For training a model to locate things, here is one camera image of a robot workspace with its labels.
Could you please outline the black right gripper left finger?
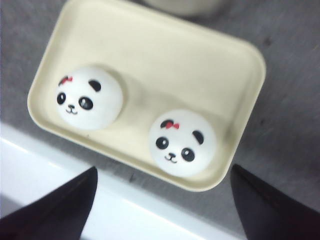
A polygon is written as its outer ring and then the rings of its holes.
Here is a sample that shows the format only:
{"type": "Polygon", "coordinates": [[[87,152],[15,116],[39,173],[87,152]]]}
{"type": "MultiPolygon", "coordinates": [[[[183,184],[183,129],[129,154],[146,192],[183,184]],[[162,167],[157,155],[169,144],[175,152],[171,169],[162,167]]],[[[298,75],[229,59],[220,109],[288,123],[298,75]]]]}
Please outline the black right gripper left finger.
{"type": "Polygon", "coordinates": [[[2,240],[78,240],[91,212],[98,171],[91,167],[0,220],[2,240]]]}

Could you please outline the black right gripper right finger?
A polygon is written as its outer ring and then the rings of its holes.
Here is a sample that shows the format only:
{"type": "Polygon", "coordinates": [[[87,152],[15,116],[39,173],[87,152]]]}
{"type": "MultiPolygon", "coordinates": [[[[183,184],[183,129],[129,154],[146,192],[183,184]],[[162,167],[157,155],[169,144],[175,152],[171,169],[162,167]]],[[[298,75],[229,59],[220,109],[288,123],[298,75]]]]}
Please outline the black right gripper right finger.
{"type": "Polygon", "coordinates": [[[318,240],[320,214],[245,168],[231,168],[235,207],[249,240],[318,240]]]}

